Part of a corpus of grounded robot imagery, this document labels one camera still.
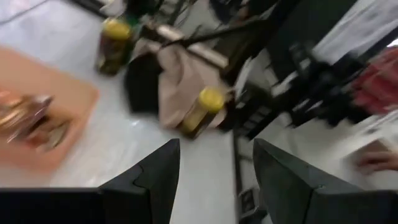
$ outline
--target hand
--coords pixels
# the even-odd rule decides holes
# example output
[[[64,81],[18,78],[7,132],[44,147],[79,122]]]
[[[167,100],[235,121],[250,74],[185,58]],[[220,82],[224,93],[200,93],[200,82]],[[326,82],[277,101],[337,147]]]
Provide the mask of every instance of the hand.
[[[381,170],[398,170],[398,153],[366,152],[358,161],[358,166],[369,173]]]

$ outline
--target jar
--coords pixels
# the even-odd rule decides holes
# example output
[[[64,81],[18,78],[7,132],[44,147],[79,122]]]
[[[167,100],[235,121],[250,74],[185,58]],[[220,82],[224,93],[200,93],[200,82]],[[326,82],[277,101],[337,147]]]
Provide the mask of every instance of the jar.
[[[219,89],[206,87],[200,92],[197,100],[184,116],[179,129],[184,136],[195,139],[223,109],[224,103],[224,94]]]

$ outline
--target table surface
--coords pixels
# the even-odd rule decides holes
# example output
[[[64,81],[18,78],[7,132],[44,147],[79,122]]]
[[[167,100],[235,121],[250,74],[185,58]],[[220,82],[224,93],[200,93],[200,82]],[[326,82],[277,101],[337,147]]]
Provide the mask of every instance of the table surface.
[[[26,1],[1,1],[1,12],[15,10],[18,3]],[[179,138],[177,132],[160,128],[155,117],[128,112],[122,74],[106,78],[95,72],[100,31],[100,18],[61,0],[0,21],[0,44],[88,81],[100,92],[82,138],[58,170],[33,176],[1,167],[0,186],[99,186],[169,139]],[[232,144],[230,133],[216,130],[206,131],[196,141],[181,139],[180,180],[171,223],[236,223]]]

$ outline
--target finger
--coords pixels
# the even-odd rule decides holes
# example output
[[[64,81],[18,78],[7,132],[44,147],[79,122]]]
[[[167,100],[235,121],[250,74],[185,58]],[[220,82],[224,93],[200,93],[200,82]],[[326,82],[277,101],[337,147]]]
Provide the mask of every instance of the finger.
[[[369,164],[364,167],[364,170],[367,174],[373,173],[375,171],[382,170],[393,170],[395,168],[395,164],[392,162],[381,162],[377,164]]]
[[[365,152],[359,158],[358,165],[364,166],[377,162],[386,162],[391,158],[391,152]]]

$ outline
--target beige bag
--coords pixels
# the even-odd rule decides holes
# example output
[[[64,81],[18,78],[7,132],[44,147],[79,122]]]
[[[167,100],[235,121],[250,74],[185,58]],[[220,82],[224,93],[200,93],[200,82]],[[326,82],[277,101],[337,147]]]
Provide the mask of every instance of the beige bag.
[[[164,71],[159,77],[159,120],[165,128],[176,128],[206,86],[219,88],[227,94],[229,89],[220,80],[218,69],[190,54],[179,45],[161,48],[157,42],[141,39],[134,55],[157,53]],[[225,118],[222,110],[210,124],[219,125]]]

